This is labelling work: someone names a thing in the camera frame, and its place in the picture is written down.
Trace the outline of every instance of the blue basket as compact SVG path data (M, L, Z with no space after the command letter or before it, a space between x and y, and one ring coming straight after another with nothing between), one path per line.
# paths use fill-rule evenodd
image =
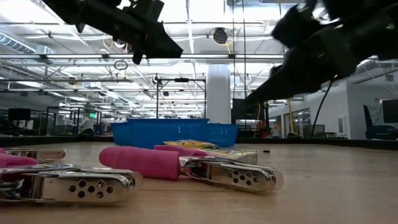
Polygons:
M206 141L219 147L234 146L238 127L237 124L207 124L208 137Z
M131 132L128 122L125 123L111 123L113 133L113 141L120 146L131 146Z
M111 124L114 143L153 149L164 141L197 140L220 147L235 145L237 124L208 124L208 119L129 119Z
M153 149L164 141L207 139L208 119L129 119L131 146Z

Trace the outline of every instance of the small black object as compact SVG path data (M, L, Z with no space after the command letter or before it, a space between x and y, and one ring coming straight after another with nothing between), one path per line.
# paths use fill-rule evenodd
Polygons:
M213 34L213 40L217 43L217 44L225 44L226 41L228 40L228 36L226 35L226 32L224 30L224 28L216 28L216 30L214 31Z

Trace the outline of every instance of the table surface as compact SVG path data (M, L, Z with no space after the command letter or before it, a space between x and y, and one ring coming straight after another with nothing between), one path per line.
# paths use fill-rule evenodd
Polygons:
M64 163L101 166L106 142L34 146L63 149ZM0 223L397 223L398 152L321 145L239 144L283 173L279 191L254 194L197 182L145 179L117 205L0 203Z

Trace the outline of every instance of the black chair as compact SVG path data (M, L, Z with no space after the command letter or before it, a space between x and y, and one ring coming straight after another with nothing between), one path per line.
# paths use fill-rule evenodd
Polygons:
M373 125L369 108L363 105L366 122L366 139L396 140L398 138L398 129L391 125Z

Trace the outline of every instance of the white column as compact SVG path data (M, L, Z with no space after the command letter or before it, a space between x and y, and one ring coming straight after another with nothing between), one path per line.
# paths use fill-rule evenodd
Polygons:
M212 123L231 123L231 85L228 65L209 65L206 117Z

